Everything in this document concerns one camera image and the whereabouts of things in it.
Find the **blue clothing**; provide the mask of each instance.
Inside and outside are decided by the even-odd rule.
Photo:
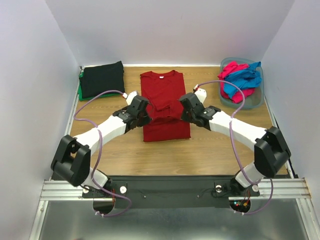
[[[241,90],[259,87],[262,79],[260,76],[260,72],[256,71],[256,68],[260,66],[260,61],[251,63],[249,64],[249,67],[244,70],[230,73],[224,78],[224,80],[236,85]],[[232,99],[232,97],[238,91],[234,86],[231,86],[229,84],[224,84],[223,90],[230,99]]]

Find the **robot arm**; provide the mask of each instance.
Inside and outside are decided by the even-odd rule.
[[[183,95],[179,99],[184,108],[181,119],[230,137],[231,117],[214,106],[204,107],[206,96],[206,91],[201,88]],[[276,127],[265,129],[234,118],[232,132],[235,140],[254,151],[254,161],[244,168],[251,182],[264,177],[273,178],[291,156],[281,131]],[[231,185],[233,191],[239,193],[251,184],[239,171]]]
[[[64,136],[51,163],[53,172],[75,187],[82,184],[98,188],[91,179],[93,169],[90,167],[91,156],[100,148],[97,129],[102,134],[104,145],[115,137],[151,121],[146,112],[148,99],[132,92],[126,96],[126,102],[127,107],[114,112],[97,127],[75,137]],[[108,181],[108,177],[98,170],[94,172],[94,178],[100,186],[104,186]]]

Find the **pile of clothes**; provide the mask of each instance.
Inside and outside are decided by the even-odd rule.
[[[256,70],[260,66],[260,61],[252,64],[238,64],[236,61],[232,61],[224,67],[218,78],[236,85],[242,90],[244,96],[248,97],[255,92],[262,81],[260,72]],[[220,93],[222,97],[231,99],[235,104],[243,100],[242,95],[234,86],[224,82],[220,83]]]

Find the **white enclosure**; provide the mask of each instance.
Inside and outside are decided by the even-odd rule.
[[[1,239],[29,238],[79,66],[119,60],[262,61],[266,97],[319,217],[319,22],[318,0],[2,0]]]
[[[293,0],[46,0],[80,65],[261,60]]]
[[[28,239],[79,65],[46,3],[0,2],[1,239]]]

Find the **wooden table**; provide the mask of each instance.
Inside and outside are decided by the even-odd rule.
[[[127,93],[135,90],[141,92],[141,73],[166,73],[172,69],[183,73],[187,93],[196,84],[218,79],[220,70],[219,67],[125,67],[125,90]],[[213,105],[232,114],[235,109],[222,105],[219,100],[217,83],[204,85],[203,88],[207,91],[205,106]],[[85,103],[79,101],[77,109]],[[100,98],[84,108],[78,117],[101,124],[124,106],[126,102],[120,96]],[[258,127],[272,126],[265,104],[255,109],[241,110],[236,118]],[[70,134],[75,136],[92,127],[87,122],[74,121]],[[228,136],[194,124],[190,127],[190,139],[162,142],[143,142],[143,130],[136,128],[103,147],[98,169],[107,175],[233,175],[239,170]],[[237,142],[236,148],[243,166],[254,160],[254,153],[248,147]],[[92,156],[91,166],[96,163],[97,155],[96,152]],[[286,168],[283,167],[279,173],[286,174]]]

